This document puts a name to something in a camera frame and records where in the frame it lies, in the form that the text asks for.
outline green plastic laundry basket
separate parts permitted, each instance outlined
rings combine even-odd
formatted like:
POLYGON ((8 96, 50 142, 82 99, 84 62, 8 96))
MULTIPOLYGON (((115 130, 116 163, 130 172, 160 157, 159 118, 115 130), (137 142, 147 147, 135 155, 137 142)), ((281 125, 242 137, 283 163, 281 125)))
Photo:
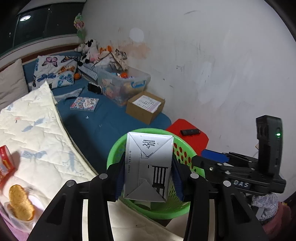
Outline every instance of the green plastic laundry basket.
MULTIPOLYGON (((174 148, 173 151, 176 154, 178 160, 181 163, 188 165, 192 172, 196 172, 199 175, 205 177, 205 172, 203 169, 194 167, 191 158, 196 155, 195 151, 180 137, 174 135, 165 130, 154 129, 154 128, 142 128, 134 130, 134 132, 142 133, 152 133, 152 134, 162 134, 162 135, 172 135, 174 136, 174 148)), ((120 161, 122 153, 126 150, 126 138, 127 134, 123 135, 118 139, 117 142, 112 146, 108 159, 107 168, 114 163, 120 161)), ((151 219, 171 219, 179 217, 185 213, 189 212, 190 202, 183 203, 179 200, 176 195, 175 188, 172 185, 169 190, 169 195, 166 202, 152 202, 151 209, 147 210, 141 208, 133 203, 132 200, 124 199, 121 195, 120 200, 133 210, 151 218, 151 219)))

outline pink butterfly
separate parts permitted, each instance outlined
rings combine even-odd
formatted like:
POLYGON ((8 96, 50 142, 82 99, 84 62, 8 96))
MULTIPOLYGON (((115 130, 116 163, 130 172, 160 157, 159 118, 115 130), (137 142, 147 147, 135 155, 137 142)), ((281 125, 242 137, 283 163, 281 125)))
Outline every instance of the pink butterfly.
POLYGON ((42 66, 53 64, 54 67, 57 67, 57 57, 47 57, 42 66))

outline quilted blanket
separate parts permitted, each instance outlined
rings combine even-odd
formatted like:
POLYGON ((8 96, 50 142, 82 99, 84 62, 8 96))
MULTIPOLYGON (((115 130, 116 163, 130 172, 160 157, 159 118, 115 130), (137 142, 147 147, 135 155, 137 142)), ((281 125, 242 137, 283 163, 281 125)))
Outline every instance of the quilted blanket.
MULTIPOLYGON (((9 188, 14 184, 40 193, 47 206, 67 180, 85 182, 96 175, 68 137, 47 82, 2 109, 2 145, 7 145, 16 167, 13 176, 1 185, 2 204, 8 201, 9 188)), ((108 207, 115 241, 183 240, 120 201, 108 207)), ((83 205, 83 240, 88 240, 87 200, 83 205)))

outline red plastic table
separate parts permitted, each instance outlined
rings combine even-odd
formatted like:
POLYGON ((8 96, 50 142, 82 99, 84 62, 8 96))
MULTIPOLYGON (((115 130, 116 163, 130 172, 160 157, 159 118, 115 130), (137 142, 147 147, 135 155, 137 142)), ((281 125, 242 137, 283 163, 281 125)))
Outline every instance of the red plastic table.
POLYGON ((201 152, 207 147, 209 138, 202 131, 200 131, 200 134, 197 134, 197 135, 182 136, 180 130, 187 130, 187 129, 196 129, 196 127, 184 119, 177 119, 166 130, 182 138, 184 141, 186 141, 193 148, 196 154, 200 156, 201 152))

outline pillow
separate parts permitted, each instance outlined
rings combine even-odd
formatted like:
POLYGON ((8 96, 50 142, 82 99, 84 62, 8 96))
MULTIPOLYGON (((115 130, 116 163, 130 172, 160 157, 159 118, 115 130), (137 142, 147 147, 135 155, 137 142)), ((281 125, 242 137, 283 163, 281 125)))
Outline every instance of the pillow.
POLYGON ((34 70, 32 90, 47 81, 51 89, 74 84, 78 57, 38 56, 34 70))
POLYGON ((0 110, 28 94, 22 60, 18 59, 0 73, 0 110))

